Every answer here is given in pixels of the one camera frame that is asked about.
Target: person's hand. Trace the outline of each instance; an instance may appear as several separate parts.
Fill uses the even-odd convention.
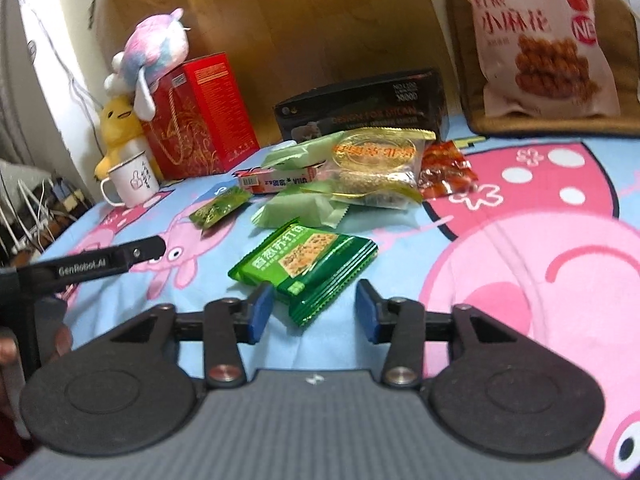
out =
[[[51,361],[55,361],[60,356],[68,353],[73,345],[73,337],[71,330],[65,325],[60,327],[56,332],[56,351],[53,354]],[[18,351],[13,339],[0,338],[0,366],[7,366],[15,363],[18,357]],[[15,415],[9,404],[9,399],[6,395],[6,389],[4,388],[4,381],[2,375],[0,375],[0,412],[8,416],[10,419],[14,419]]]

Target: green biscuit package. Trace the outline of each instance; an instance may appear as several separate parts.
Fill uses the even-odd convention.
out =
[[[189,215],[189,219],[199,228],[206,230],[213,227],[229,213],[249,202],[253,195],[238,186],[227,189],[211,202],[205,204]]]
[[[378,254],[373,241],[284,224],[245,256],[229,277],[248,285],[271,282],[298,326],[308,325]]]

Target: mug handle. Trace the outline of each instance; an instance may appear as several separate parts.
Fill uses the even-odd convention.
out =
[[[107,177],[100,183],[100,191],[102,192],[102,196],[107,201],[107,203],[111,204],[112,206],[114,206],[114,207],[124,207],[124,202],[112,202],[111,200],[109,200],[109,197],[104,192],[104,185],[110,180],[111,179],[109,177]]]

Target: brown cardboard box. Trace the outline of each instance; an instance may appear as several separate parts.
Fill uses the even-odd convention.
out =
[[[142,19],[177,7],[191,58],[227,53],[261,145],[280,139],[273,105],[334,82],[433,66],[459,107],[431,0],[98,0],[105,62]]]

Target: pastel plush toy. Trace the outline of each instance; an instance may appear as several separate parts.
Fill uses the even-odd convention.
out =
[[[136,93],[134,110],[140,120],[156,115],[152,93],[158,80],[187,59],[189,42],[180,23],[182,9],[158,14],[140,23],[127,41],[124,52],[113,57],[114,73],[104,81],[111,97]]]
[[[111,168],[140,152],[146,152],[156,178],[162,180],[158,163],[146,142],[142,125],[133,111],[129,98],[120,96],[107,103],[100,112],[100,133],[107,153],[95,168],[95,177],[98,180],[105,179]]]

